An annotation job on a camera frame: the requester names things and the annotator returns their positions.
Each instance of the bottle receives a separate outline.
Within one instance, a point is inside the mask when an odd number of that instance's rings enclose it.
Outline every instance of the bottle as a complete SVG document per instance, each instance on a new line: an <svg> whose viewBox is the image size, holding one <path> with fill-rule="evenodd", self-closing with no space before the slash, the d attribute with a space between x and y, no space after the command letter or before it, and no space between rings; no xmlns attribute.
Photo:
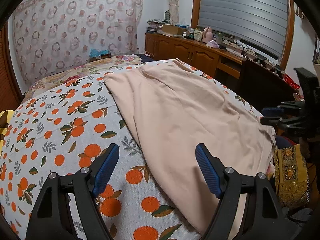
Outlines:
<svg viewBox="0 0 320 240"><path fill-rule="evenodd" d="M190 39L191 39L192 41L194 40L194 34L195 34L195 29L190 28L190 34L189 34L189 37L190 37Z"/></svg>
<svg viewBox="0 0 320 240"><path fill-rule="evenodd" d="M195 41L198 40L198 33L199 33L199 30L195 29L195 34L194 34L194 37L193 37L195 39Z"/></svg>
<svg viewBox="0 0 320 240"><path fill-rule="evenodd" d="M198 36L199 36L198 41L202 41L203 32L199 31Z"/></svg>
<svg viewBox="0 0 320 240"><path fill-rule="evenodd" d="M222 37L223 37L223 33L217 33L217 40L216 42L218 44L222 44Z"/></svg>
<svg viewBox="0 0 320 240"><path fill-rule="evenodd" d="M186 35L187 35L187 37L189 37L190 36L190 28L188 27L188 29L187 29L187 33L186 33Z"/></svg>

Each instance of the bed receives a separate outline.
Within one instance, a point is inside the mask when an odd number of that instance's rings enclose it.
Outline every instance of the bed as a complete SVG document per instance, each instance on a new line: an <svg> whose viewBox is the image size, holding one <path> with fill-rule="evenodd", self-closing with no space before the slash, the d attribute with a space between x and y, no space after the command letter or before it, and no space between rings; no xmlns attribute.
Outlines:
<svg viewBox="0 0 320 240"><path fill-rule="evenodd" d="M73 174L89 166L110 143L120 146L120 158L96 202L112 237L201 238L153 179L103 82L104 75L110 73L170 61L144 63L135 55L113 57L47 77L29 89L14 112L0 155L1 210L21 239L25 238L33 204L48 174ZM262 116L223 84L186 66L214 82L234 104ZM72 195L69 201L77 234L86 239Z"/></svg>

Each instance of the white wall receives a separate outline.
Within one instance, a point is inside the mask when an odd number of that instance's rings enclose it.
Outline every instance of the white wall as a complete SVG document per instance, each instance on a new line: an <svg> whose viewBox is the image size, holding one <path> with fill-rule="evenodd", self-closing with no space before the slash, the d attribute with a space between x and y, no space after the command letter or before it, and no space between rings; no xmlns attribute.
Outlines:
<svg viewBox="0 0 320 240"><path fill-rule="evenodd" d="M193 0L179 0L179 20L191 25Z"/></svg>
<svg viewBox="0 0 320 240"><path fill-rule="evenodd" d="M138 47L140 48L140 53L145 53L145 32L147 29L147 20L149 19L160 19L164 18L164 12L167 10L166 0L144 0L143 1L143 10L141 19L137 29L137 41ZM9 38L9 49L11 55L11 61L13 65L13 70L17 78L20 90L25 93L28 87L25 85L23 78L21 76L17 59L15 56L13 39L12 39L12 17L9 18L8 24L8 38Z"/></svg>
<svg viewBox="0 0 320 240"><path fill-rule="evenodd" d="M285 72L296 83L299 83L297 74L294 70L296 67L304 67L316 74L314 64L312 63L315 42L316 32L310 22L306 18L301 19L299 16L295 15L292 48Z"/></svg>

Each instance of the metal screw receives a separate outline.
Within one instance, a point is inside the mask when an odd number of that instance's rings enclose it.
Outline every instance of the metal screw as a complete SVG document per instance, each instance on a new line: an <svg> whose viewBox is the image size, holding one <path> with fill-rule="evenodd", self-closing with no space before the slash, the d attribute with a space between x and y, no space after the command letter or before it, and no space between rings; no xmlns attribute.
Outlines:
<svg viewBox="0 0 320 240"><path fill-rule="evenodd" d="M54 179L56 176L57 176L57 173L51 172L51 173L49 174L49 179Z"/></svg>
<svg viewBox="0 0 320 240"><path fill-rule="evenodd" d="M266 175L265 175L264 173L262 173L262 172L259 172L259 173L258 173L258 177L259 177L260 179L265 179L265 178L266 178Z"/></svg>
<svg viewBox="0 0 320 240"><path fill-rule="evenodd" d="M80 171L81 171L81 173L86 174L86 173L88 173L89 168L88 167L83 167Z"/></svg>
<svg viewBox="0 0 320 240"><path fill-rule="evenodd" d="M226 167L226 173L232 174L235 170L231 167Z"/></svg>

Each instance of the cabinet door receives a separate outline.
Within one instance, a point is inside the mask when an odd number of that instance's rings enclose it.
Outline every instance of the cabinet door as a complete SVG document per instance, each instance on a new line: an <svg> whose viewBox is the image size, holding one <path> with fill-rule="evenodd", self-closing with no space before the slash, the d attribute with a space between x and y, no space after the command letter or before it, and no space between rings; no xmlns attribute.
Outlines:
<svg viewBox="0 0 320 240"><path fill-rule="evenodd" d="M181 61L188 63L191 51L192 45L184 42L174 41L172 47L172 57L178 58Z"/></svg>
<svg viewBox="0 0 320 240"><path fill-rule="evenodd" d="M170 39L165 37L158 37L156 51L155 51L155 60L163 60L163 59L171 59L172 49L171 49L172 42Z"/></svg>
<svg viewBox="0 0 320 240"><path fill-rule="evenodd" d="M218 60L218 54L193 46L189 64L207 75L214 77Z"/></svg>
<svg viewBox="0 0 320 240"><path fill-rule="evenodd" d="M150 55L151 58L154 58L156 40L155 36L151 33L146 33L146 53Z"/></svg>

